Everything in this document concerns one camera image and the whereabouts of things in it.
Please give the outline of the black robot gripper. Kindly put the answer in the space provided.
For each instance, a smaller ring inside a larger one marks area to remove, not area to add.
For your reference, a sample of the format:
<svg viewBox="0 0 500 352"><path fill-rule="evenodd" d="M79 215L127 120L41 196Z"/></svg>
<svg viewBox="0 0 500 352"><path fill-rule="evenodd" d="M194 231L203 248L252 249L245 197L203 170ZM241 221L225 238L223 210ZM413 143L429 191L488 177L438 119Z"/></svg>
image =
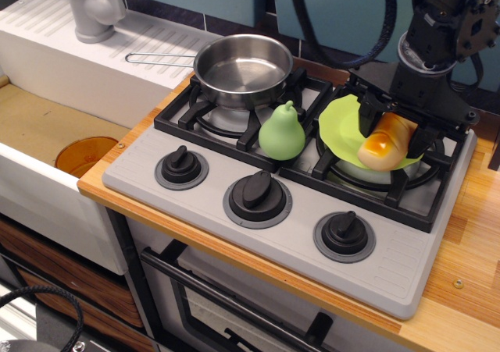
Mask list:
<svg viewBox="0 0 500 352"><path fill-rule="evenodd" d="M437 140L438 131L466 132L479 122L479 115L448 83L455 65L455 61L428 62L403 35L397 62L369 62L351 70L345 88L359 101L359 132L367 138L386 112L413 121L418 127L407 158L423 155Z"/></svg>

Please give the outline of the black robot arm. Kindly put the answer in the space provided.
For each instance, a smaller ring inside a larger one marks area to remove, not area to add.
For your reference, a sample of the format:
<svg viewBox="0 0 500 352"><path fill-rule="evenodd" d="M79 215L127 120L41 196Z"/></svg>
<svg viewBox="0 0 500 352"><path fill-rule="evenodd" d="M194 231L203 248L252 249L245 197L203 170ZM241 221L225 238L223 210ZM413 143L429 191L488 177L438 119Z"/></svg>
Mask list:
<svg viewBox="0 0 500 352"><path fill-rule="evenodd" d="M368 137L385 112L416 123L409 158L437 139L463 138L479 118L451 80L454 67L495 46L499 0L412 0L409 29L398 41L398 61L368 62L350 70L348 87L361 103L359 131Z"/></svg>

